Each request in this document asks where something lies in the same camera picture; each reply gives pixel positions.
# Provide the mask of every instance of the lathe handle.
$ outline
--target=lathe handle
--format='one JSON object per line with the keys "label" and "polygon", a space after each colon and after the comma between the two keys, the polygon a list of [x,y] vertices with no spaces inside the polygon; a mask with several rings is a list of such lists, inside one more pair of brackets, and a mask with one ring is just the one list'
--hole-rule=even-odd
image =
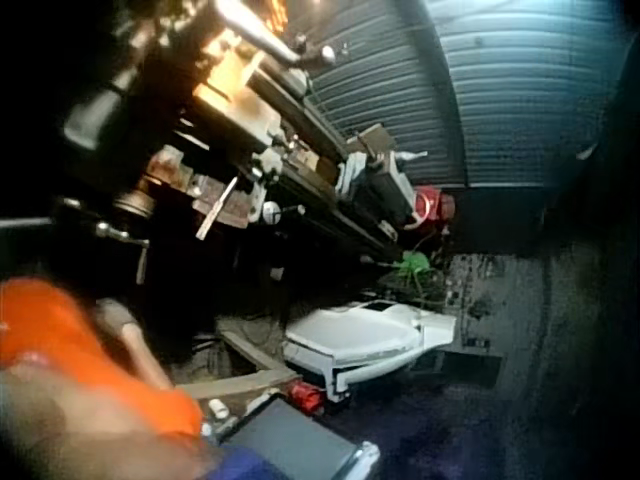
{"label": "lathe handle", "polygon": [[289,68],[319,68],[334,65],[336,55],[329,46],[312,54],[298,55],[276,37],[240,0],[211,0],[225,24],[246,41]]}

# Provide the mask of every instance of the orange shirt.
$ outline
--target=orange shirt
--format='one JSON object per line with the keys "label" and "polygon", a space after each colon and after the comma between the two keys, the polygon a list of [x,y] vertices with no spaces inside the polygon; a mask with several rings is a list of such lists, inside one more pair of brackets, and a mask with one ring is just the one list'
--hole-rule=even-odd
{"label": "orange shirt", "polygon": [[63,290],[17,278],[0,286],[0,368],[31,354],[82,385],[108,391],[159,434],[200,434],[202,413],[193,399],[154,389],[114,363],[86,312]]}

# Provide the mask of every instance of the person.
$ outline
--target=person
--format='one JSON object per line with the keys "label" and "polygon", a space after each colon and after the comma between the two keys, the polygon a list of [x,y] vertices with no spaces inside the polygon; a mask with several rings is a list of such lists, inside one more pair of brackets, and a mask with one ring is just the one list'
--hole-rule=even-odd
{"label": "person", "polygon": [[[124,345],[129,369],[99,331]],[[173,387],[115,301],[92,313],[44,280],[2,284],[0,369],[0,427],[38,477],[194,480],[223,461],[200,440],[197,403]]]}

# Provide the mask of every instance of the wooden plank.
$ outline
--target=wooden plank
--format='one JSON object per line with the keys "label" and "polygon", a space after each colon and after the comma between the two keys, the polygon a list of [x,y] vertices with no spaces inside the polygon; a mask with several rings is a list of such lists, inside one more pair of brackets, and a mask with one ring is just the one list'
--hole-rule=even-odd
{"label": "wooden plank", "polygon": [[298,375],[291,370],[261,370],[241,377],[178,385],[178,388],[195,400],[219,398],[224,401],[225,397],[250,393],[257,397],[268,388],[284,388],[297,378]]}
{"label": "wooden plank", "polygon": [[256,348],[240,335],[227,330],[222,332],[221,336],[226,343],[233,347],[234,350],[258,368],[262,370],[282,370],[285,372],[292,372],[286,365],[267,355],[259,348]]}

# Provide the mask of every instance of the corrugated metal wall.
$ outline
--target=corrugated metal wall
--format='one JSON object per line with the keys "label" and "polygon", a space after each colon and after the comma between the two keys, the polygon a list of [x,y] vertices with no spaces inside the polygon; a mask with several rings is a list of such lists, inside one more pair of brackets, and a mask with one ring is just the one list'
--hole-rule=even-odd
{"label": "corrugated metal wall", "polygon": [[630,41],[606,0],[289,0],[289,10],[292,30],[347,47],[314,76],[320,108],[346,136],[383,122],[401,149],[428,150],[408,174],[440,185],[549,181],[554,162],[597,138]]}

